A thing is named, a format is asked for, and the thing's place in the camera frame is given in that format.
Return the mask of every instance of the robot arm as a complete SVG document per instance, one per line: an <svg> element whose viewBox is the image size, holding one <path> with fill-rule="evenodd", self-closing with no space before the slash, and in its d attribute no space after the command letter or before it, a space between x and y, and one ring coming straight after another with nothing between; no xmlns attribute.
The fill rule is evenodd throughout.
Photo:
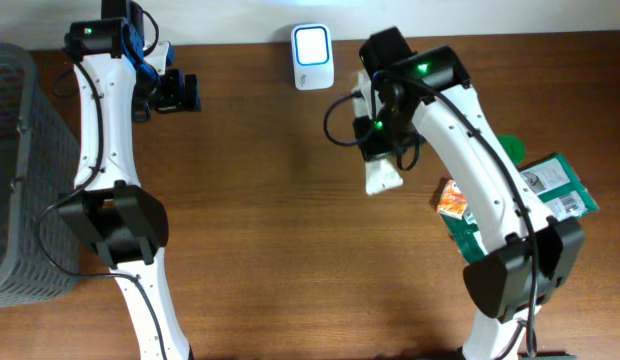
<svg viewBox="0 0 620 360"><path fill-rule="evenodd" d="M368 113L353 124L364 160L401 155L401 150L393 149L401 149L406 139L425 138L467 198L480 229L485 257L464 270L466 287L478 307L472 334L462 349L464 358L516 359L523 337L521 322L540 309L528 311L535 271L529 240L534 236L539 244L535 303L543 304L565 283L574 265L584 240L578 222L573 218L557 222L519 176L452 49L412 53L392 28L373 35L360 57L372 79L360 79L355 89L362 94L355 100L356 108L363 106ZM382 105L378 114L373 102Z"/></svg>
<svg viewBox="0 0 620 360"><path fill-rule="evenodd" d="M73 23L65 37L81 96L81 155L75 186L91 181L59 213L111 273L138 279L143 294L125 278L116 281L128 306L141 359L186 360L193 359L192 351L179 327L165 274L167 215L161 202L141 189L132 123L148 121L150 110L200 111L201 105L196 76L187 75L184 83L179 70L166 69L174 60L170 43L157 41L144 55L143 13L129 0L103 0L101 20ZM99 170L96 176L94 169Z"/></svg>

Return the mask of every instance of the gray plastic container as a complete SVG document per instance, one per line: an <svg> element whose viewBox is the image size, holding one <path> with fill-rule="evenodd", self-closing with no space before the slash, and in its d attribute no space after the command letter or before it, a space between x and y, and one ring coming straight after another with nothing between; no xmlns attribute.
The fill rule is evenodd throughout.
<svg viewBox="0 0 620 360"><path fill-rule="evenodd" d="M37 84L23 49L0 44L0 307L51 300L76 280L50 267L37 246L36 216L72 189L79 146ZM57 214L41 224L47 251L76 271L78 242Z"/></svg>

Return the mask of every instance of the wood grain surface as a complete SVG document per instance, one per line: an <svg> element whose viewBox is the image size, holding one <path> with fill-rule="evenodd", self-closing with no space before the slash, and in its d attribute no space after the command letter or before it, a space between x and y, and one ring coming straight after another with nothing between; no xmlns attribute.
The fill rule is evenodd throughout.
<svg viewBox="0 0 620 360"><path fill-rule="evenodd" d="M526 162L565 154L601 206L568 283L543 308L542 350L620 359L620 32L410 39L450 44L497 134ZM332 88L294 88L288 44L188 46L203 112L134 126L144 188L170 220L166 268L196 359L355 359L455 349L475 307L464 262L434 212L446 168L425 146L405 185L364 191L357 149L323 136L326 108L355 84L361 42L334 44ZM77 99L52 97L69 65L39 52L42 88L79 133ZM349 107L335 113L349 139ZM82 270L100 262L82 253ZM114 281L0 309L0 359L138 359Z"/></svg>

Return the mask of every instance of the green circular object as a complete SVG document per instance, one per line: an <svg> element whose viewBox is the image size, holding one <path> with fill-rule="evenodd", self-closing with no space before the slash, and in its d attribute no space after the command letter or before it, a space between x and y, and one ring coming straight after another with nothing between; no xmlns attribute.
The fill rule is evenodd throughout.
<svg viewBox="0 0 620 360"><path fill-rule="evenodd" d="M526 148L519 138L512 135L499 135L497 136L501 146L508 154L508 157L515 166L521 165L523 159L526 157Z"/></svg>

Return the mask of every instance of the green light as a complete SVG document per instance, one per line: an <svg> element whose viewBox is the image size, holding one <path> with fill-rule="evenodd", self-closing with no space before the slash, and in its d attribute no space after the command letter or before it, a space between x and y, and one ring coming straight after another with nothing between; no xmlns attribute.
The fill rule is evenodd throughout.
<svg viewBox="0 0 620 360"><path fill-rule="evenodd" d="M419 64L417 65L417 70L419 70L419 72L422 75L425 75L428 72L428 68L430 67L429 63L423 63L423 64Z"/></svg>

